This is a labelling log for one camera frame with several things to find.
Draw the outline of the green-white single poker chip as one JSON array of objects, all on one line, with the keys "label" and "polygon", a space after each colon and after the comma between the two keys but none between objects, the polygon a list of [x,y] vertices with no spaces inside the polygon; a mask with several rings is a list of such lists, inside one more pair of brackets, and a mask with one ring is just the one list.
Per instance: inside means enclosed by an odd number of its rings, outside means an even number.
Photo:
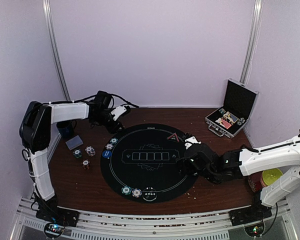
[{"label": "green-white single poker chip", "polygon": [[118,142],[118,139],[115,137],[110,139],[110,143],[113,145],[116,144],[117,142]]}]

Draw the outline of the red triangular button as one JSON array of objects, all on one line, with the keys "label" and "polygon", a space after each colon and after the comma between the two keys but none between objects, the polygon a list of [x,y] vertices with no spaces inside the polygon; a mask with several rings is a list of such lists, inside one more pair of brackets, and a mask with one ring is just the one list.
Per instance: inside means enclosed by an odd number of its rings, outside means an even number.
[{"label": "red triangular button", "polygon": [[172,135],[168,136],[166,139],[169,141],[172,141],[172,142],[177,142],[177,143],[180,142],[179,137],[176,132],[173,133]]}]

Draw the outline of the blue round blind button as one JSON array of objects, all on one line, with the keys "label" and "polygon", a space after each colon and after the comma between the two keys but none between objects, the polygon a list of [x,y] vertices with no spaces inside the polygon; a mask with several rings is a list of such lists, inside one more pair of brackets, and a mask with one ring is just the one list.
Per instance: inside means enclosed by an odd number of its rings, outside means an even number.
[{"label": "blue round blind button", "polygon": [[112,152],[110,150],[105,150],[102,152],[102,157],[109,159],[112,156]]}]

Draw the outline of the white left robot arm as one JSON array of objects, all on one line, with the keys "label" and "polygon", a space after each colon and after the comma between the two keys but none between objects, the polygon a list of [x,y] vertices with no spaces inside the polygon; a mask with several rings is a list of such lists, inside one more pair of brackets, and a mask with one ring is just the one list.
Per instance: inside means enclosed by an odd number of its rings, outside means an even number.
[{"label": "white left robot arm", "polygon": [[100,90],[95,95],[79,100],[46,103],[32,101],[28,105],[19,128],[22,156],[28,163],[29,176],[41,211],[51,222],[62,218],[47,160],[51,126],[87,119],[91,126],[104,126],[109,133],[117,133],[124,128],[119,118],[128,114],[133,104],[125,100],[120,106],[110,107],[114,98],[115,94]]}]

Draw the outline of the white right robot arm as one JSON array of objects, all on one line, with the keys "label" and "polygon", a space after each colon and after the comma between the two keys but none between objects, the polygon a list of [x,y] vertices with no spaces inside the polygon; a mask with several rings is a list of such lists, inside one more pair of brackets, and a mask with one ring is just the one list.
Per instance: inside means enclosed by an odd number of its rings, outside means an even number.
[{"label": "white right robot arm", "polygon": [[258,220],[266,207],[300,186],[300,130],[297,136],[286,141],[259,147],[241,147],[218,155],[207,144],[192,135],[184,140],[183,157],[176,160],[179,172],[200,175],[211,183],[220,184],[261,171],[289,166],[290,169],[270,186],[263,188],[259,199],[246,210],[249,220]]}]

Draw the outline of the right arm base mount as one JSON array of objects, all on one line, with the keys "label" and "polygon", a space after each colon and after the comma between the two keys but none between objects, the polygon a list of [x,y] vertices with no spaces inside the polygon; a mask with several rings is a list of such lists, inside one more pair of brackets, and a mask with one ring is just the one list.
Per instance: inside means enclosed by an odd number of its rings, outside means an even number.
[{"label": "right arm base mount", "polygon": [[244,225],[256,221],[261,221],[272,216],[269,207],[245,207],[229,212],[229,218],[232,226]]}]

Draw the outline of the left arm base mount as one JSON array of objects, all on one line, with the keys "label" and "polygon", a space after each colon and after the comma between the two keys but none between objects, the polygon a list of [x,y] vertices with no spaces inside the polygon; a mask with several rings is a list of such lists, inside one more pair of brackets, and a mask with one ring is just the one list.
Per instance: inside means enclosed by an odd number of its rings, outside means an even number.
[{"label": "left arm base mount", "polygon": [[80,213],[76,210],[69,210],[65,208],[57,208],[57,213],[52,211],[39,209],[36,212],[36,218],[52,222],[60,226],[76,227]]}]

